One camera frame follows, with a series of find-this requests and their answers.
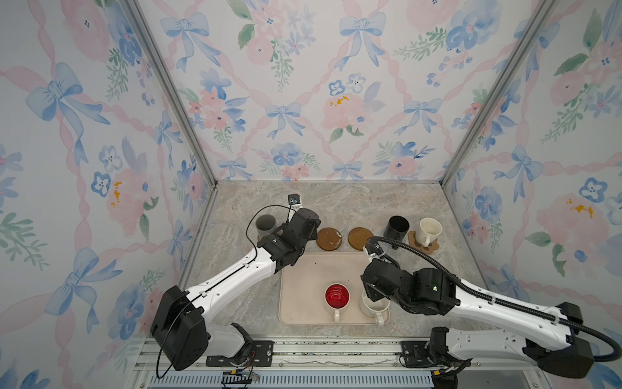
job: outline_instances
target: beige tray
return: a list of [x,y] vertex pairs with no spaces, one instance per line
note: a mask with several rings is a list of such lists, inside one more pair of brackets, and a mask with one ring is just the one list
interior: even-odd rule
[[[279,320],[287,326],[340,326],[376,324],[375,318],[361,311],[359,300],[363,293],[361,274],[369,264],[364,253],[306,253],[295,266],[281,271]],[[324,308],[324,292],[331,284],[348,288],[350,302],[335,324]],[[387,323],[389,308],[384,315]]]

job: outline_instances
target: gray cup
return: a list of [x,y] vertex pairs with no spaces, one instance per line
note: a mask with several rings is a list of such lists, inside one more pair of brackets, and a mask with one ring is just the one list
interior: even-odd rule
[[259,239],[261,239],[276,228],[276,218],[272,215],[261,215],[255,220],[255,227],[257,228]]

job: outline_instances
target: cup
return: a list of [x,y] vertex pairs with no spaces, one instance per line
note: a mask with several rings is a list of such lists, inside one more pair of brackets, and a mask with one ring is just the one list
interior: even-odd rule
[[339,323],[341,313],[345,311],[350,302],[350,292],[342,284],[332,284],[324,292],[324,308],[333,316],[335,324]]
[[255,220],[255,227],[257,228],[257,235],[261,239],[266,235],[270,235],[276,227],[276,218],[272,215],[261,215]]
[[[384,229],[383,236],[385,238],[403,241],[410,227],[411,225],[405,218],[401,216],[392,216],[389,219],[389,223],[387,223],[387,227]],[[392,245],[392,247],[393,250],[397,250],[398,248],[397,245]]]
[[382,298],[378,301],[372,301],[369,297],[367,297],[367,293],[363,291],[360,301],[361,311],[369,317],[375,317],[376,325],[378,327],[384,326],[383,314],[389,309],[389,305],[391,305],[391,300]]
[[428,247],[443,232],[443,226],[439,221],[431,217],[424,217],[415,230],[415,239],[423,247]]

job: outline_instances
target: cork coaster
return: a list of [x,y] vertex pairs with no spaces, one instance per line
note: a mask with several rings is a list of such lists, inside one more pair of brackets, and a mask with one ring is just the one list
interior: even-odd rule
[[418,244],[417,240],[415,240],[415,231],[408,231],[408,244],[421,251],[422,253],[428,255],[432,254],[440,248],[438,238],[431,242],[428,247],[423,247],[422,245]]
[[363,247],[365,247],[365,243],[367,243],[367,239],[373,237],[374,234],[364,227],[356,227],[352,228],[350,233],[348,234],[348,243],[352,248],[358,251],[363,251]]
[[316,243],[324,251],[335,251],[343,242],[343,236],[334,228],[323,228],[317,232]]

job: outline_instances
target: floral wall panel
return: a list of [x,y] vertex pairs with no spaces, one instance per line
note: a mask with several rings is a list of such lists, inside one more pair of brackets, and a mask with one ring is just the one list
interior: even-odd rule
[[537,6],[139,2],[212,169],[247,180],[440,178]]
[[207,185],[115,1],[0,5],[0,387],[124,387]]
[[[446,186],[493,291],[578,304],[619,341],[621,12],[617,0],[563,0]],[[586,380],[554,382],[619,388],[620,372],[597,363]]]

